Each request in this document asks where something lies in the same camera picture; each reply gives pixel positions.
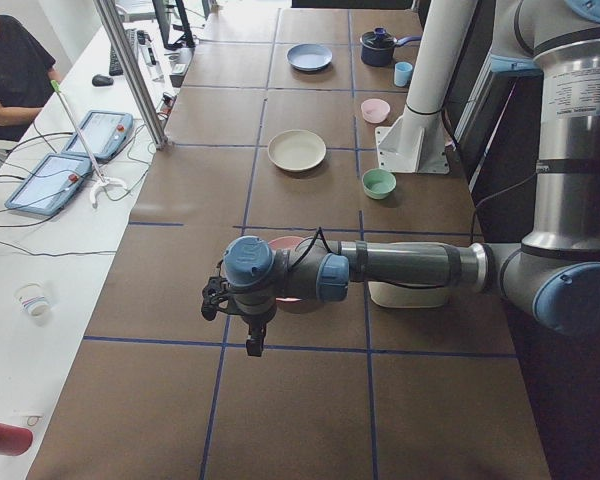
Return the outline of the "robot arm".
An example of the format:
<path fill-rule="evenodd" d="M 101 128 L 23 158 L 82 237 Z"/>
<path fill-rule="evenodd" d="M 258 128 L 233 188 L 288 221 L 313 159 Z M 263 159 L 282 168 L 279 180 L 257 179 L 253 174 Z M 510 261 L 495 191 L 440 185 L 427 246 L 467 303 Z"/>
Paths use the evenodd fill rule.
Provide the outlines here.
<path fill-rule="evenodd" d="M 518 243 L 328 241 L 294 250 L 256 236 L 232 241 L 203 289 L 201 312 L 242 318 L 246 350 L 263 352 L 280 297 L 341 301 L 350 282 L 500 295 L 575 336 L 600 329 L 600 1 L 500 1 L 495 72 L 543 76 L 532 230 Z"/>

